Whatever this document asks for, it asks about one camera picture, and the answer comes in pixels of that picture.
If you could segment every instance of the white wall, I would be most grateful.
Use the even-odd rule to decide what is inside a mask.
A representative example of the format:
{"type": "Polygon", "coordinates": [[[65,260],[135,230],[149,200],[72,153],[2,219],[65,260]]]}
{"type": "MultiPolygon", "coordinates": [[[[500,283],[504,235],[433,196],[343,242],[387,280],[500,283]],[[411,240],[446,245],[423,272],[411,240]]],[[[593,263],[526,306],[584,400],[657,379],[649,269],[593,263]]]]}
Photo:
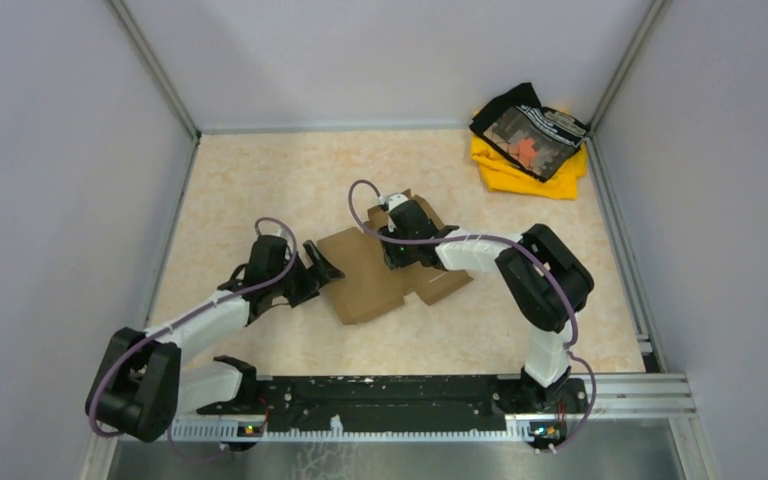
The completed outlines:
{"type": "Polygon", "coordinates": [[[463,125],[531,80],[588,120],[650,0],[128,0],[204,130],[463,125]]]}
{"type": "Polygon", "coordinates": [[[768,2],[675,2],[598,132],[723,478],[768,478],[768,2]]]}
{"type": "Polygon", "coordinates": [[[189,140],[101,0],[0,2],[0,479],[74,478],[141,325],[189,140]]]}

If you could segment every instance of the metal frame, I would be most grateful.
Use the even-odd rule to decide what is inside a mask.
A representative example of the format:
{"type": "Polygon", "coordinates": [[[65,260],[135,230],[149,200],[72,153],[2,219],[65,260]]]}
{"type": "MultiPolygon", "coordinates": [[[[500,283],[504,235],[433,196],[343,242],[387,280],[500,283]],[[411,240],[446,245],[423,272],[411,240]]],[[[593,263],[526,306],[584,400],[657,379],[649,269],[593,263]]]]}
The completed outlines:
{"type": "Polygon", "coordinates": [[[124,30],[125,35],[128,37],[128,41],[131,42],[131,45],[134,47],[134,53],[137,54],[140,61],[142,61],[143,65],[146,67],[146,70],[148,70],[149,75],[151,75],[152,80],[154,80],[155,85],[157,85],[157,89],[160,91],[160,94],[163,96],[169,109],[172,110],[172,113],[178,121],[181,122],[181,126],[187,131],[190,138],[192,138],[194,142],[197,142],[201,137],[201,132],[196,127],[192,117],[184,106],[184,102],[181,100],[181,97],[178,96],[178,92],[166,75],[166,71],[160,64],[160,60],[157,59],[157,55],[154,54],[154,50],[151,48],[148,40],[146,40],[139,25],[137,25],[134,16],[131,14],[131,10],[123,0],[105,0],[105,3],[110,7],[113,16],[124,30]]]}
{"type": "MultiPolygon", "coordinates": [[[[134,47],[135,53],[145,65],[170,110],[193,141],[189,160],[190,170],[187,173],[185,183],[182,185],[176,213],[169,227],[166,248],[158,261],[157,271],[155,272],[157,275],[155,288],[145,305],[145,311],[148,314],[154,305],[159,290],[158,287],[168,258],[172,236],[180,214],[192,164],[198,150],[201,132],[198,130],[160,61],[154,54],[151,45],[142,34],[125,1],[105,0],[105,3],[110,7],[112,14],[120,23],[134,47]]],[[[594,132],[598,133],[598,127],[622,87],[630,68],[641,53],[642,47],[648,40],[652,29],[662,18],[664,11],[670,3],[671,0],[654,0],[651,3],[643,22],[635,33],[592,117],[591,125],[594,132]]],[[[616,197],[613,193],[608,171],[601,157],[597,137],[598,135],[591,136],[587,140],[586,148],[590,154],[593,182],[605,219],[605,225],[608,229],[608,235],[611,239],[615,260],[619,267],[629,308],[635,319],[641,353],[644,355],[654,353],[660,365],[664,367],[666,363],[658,342],[658,336],[651,322],[650,307],[640,281],[639,272],[633,261],[634,255],[616,197]]],[[[594,414],[591,417],[592,420],[667,418],[670,420],[676,452],[684,469],[685,476],[693,479],[717,478],[717,471],[712,460],[713,457],[708,448],[707,439],[702,430],[690,387],[684,374],[597,374],[596,377],[599,388],[596,395],[594,414]]],[[[589,392],[590,383],[586,379],[585,385],[589,392]]],[[[543,419],[540,415],[515,415],[512,417],[512,421],[515,422],[543,419]]],[[[182,417],[180,420],[187,422],[188,425],[191,424],[190,422],[196,422],[196,425],[204,427],[208,426],[210,422],[217,422],[216,418],[209,417],[182,417]]],[[[227,423],[238,422],[239,420],[223,419],[220,417],[219,421],[227,423]]],[[[229,431],[205,429],[201,430],[201,432],[213,434],[218,432],[228,433],[229,431]]],[[[305,441],[312,440],[309,437],[304,438],[305,441]]],[[[179,441],[188,440],[188,438],[180,438],[179,441]]],[[[285,436],[283,439],[275,438],[274,440],[289,441],[292,438],[285,436]]],[[[119,439],[117,438],[106,439],[93,436],[89,442],[79,478],[107,478],[118,442],[119,439]]]]}
{"type": "MultiPolygon", "coordinates": [[[[519,375],[499,375],[519,379],[519,375]]],[[[590,378],[587,375],[572,375],[584,382],[588,395],[592,394],[590,378]]],[[[261,377],[273,380],[276,377],[261,377]]],[[[640,374],[608,373],[596,374],[598,385],[596,401],[589,421],[599,420],[647,420],[670,419],[692,421],[697,418],[696,404],[690,392],[690,385],[683,374],[640,374]]],[[[269,432],[262,437],[238,435],[238,427],[260,423],[262,415],[202,416],[182,415],[175,419],[172,427],[176,442],[476,442],[476,441],[522,441],[518,425],[527,422],[552,422],[554,413],[509,414],[507,430],[490,432],[447,432],[447,433],[354,433],[342,430],[322,432],[269,432]]],[[[581,414],[568,414],[567,418],[578,420],[581,414]]],[[[125,436],[124,441],[138,441],[125,436]]],[[[678,449],[692,455],[692,448],[678,449]]]]}
{"type": "MultiPolygon", "coordinates": [[[[573,375],[584,380],[588,394],[590,382],[586,375],[573,375]]],[[[717,479],[716,468],[707,448],[704,432],[699,423],[696,405],[684,374],[597,374],[598,391],[590,421],[669,419],[675,442],[676,455],[686,478],[717,479]]],[[[546,421],[553,415],[509,415],[507,431],[485,434],[346,434],[330,432],[290,432],[266,434],[257,439],[264,442],[521,442],[521,425],[530,421],[546,421]]],[[[581,415],[568,415],[569,419],[581,415]]],[[[251,438],[237,434],[243,424],[262,421],[262,416],[205,417],[183,415],[176,419],[173,437],[178,443],[187,442],[251,442],[251,438]]],[[[122,441],[136,441],[122,437],[122,441]]],[[[87,450],[84,467],[79,478],[101,480],[107,478],[118,446],[118,439],[93,437],[87,450]]]]}
{"type": "Polygon", "coordinates": [[[625,290],[626,301],[637,329],[637,339],[638,342],[644,344],[641,345],[641,353],[645,353],[644,349],[648,350],[651,348],[661,368],[667,371],[667,364],[663,357],[663,351],[660,348],[658,335],[652,324],[649,301],[646,298],[646,292],[640,280],[637,264],[634,262],[631,242],[629,241],[622,214],[614,195],[614,189],[611,186],[608,171],[602,162],[598,140],[596,138],[588,138],[585,141],[585,148],[587,148],[590,160],[590,171],[593,176],[593,185],[596,188],[596,196],[599,199],[605,228],[608,230],[608,238],[611,241],[611,248],[614,252],[614,260],[617,263],[620,280],[625,290]]]}
{"type": "Polygon", "coordinates": [[[605,93],[596,105],[596,111],[590,118],[591,131],[599,129],[599,125],[605,118],[608,108],[614,102],[614,97],[616,97],[617,92],[619,92],[620,87],[625,82],[625,78],[628,76],[631,66],[637,60],[643,46],[646,44],[646,41],[649,40],[649,36],[652,34],[658,21],[663,18],[663,14],[670,4],[672,4],[672,0],[653,0],[652,3],[649,4],[649,9],[646,11],[646,15],[643,16],[643,21],[640,23],[637,31],[634,32],[634,36],[631,38],[631,43],[629,43],[628,48],[626,48],[625,54],[623,55],[622,60],[620,60],[620,64],[617,65],[617,69],[614,71],[610,83],[608,83],[608,88],[605,90],[605,93]]]}

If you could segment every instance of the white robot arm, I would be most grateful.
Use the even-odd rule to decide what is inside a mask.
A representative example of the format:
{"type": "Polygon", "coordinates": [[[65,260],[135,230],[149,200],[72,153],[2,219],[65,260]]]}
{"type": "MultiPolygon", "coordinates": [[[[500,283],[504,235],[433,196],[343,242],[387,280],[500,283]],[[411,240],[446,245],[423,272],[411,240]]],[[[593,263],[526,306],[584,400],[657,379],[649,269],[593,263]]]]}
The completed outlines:
{"type": "Polygon", "coordinates": [[[425,266],[443,270],[502,273],[523,314],[535,327],[531,332],[524,372],[544,389],[550,389],[565,379],[570,365],[566,344],[572,339],[572,324],[568,315],[542,273],[509,245],[498,241],[501,237],[530,249],[553,272],[576,311],[579,311],[593,289],[593,279],[551,229],[535,225],[528,232],[518,235],[490,235],[459,227],[438,229],[421,206],[403,194],[383,196],[379,198],[379,203],[389,213],[387,231],[379,231],[385,237],[404,240],[470,237],[468,240],[407,249],[392,248],[384,243],[385,258],[390,268],[419,261],[425,266]],[[496,240],[482,236],[492,236],[496,240]]]}
{"type": "Polygon", "coordinates": [[[202,307],[143,331],[123,328],[116,332],[87,396],[85,409],[91,425],[100,421],[150,442],[178,414],[234,399],[251,402],[248,396],[254,395],[254,390],[241,388],[245,382],[256,380],[251,365],[216,357],[202,367],[183,371],[181,367],[257,320],[273,306],[276,297],[286,298],[295,307],[317,296],[326,284],[343,278],[343,272],[312,242],[305,242],[304,248],[310,267],[289,255],[283,237],[261,235],[252,245],[249,263],[237,267],[202,307]]]}

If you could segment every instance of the floor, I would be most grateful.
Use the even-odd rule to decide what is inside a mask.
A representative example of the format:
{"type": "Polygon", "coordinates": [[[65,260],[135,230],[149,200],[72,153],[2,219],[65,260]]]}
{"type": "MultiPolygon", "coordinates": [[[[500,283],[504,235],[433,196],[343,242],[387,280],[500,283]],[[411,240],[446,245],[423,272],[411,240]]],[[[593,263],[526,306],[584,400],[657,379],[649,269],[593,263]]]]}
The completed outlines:
{"type": "MultiPolygon", "coordinates": [[[[549,225],[596,282],[574,351],[597,372],[642,372],[590,178],[579,180],[574,201],[489,192],[469,159],[469,141],[466,130],[203,137],[151,322],[200,305],[246,262],[260,216],[284,220],[300,242],[351,227],[346,193],[352,181],[366,178],[383,193],[412,188],[444,221],[472,231],[549,225]]],[[[359,190],[355,202],[365,210],[374,197],[359,190]]],[[[500,276],[473,276],[433,306],[411,294],[405,306],[361,325],[342,325],[322,298],[276,307],[194,363],[225,354],[272,375],[518,372],[531,327],[500,276]]]]}

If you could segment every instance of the cardboard box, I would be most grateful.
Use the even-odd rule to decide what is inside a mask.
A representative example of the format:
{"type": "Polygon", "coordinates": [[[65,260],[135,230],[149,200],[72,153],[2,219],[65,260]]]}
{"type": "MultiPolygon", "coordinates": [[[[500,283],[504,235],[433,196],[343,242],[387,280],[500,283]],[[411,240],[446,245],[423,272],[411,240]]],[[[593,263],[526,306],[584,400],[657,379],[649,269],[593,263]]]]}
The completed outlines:
{"type": "MultiPolygon", "coordinates": [[[[415,199],[437,227],[445,225],[437,212],[419,195],[415,199]]],[[[387,212],[380,206],[367,210],[366,225],[377,230],[387,224],[387,212]]],[[[384,263],[381,242],[352,227],[316,242],[325,258],[346,274],[326,286],[322,295],[346,325],[368,322],[405,304],[405,295],[416,292],[426,305],[433,305],[472,281],[466,272],[446,272],[416,262],[390,270],[384,263]]]]}

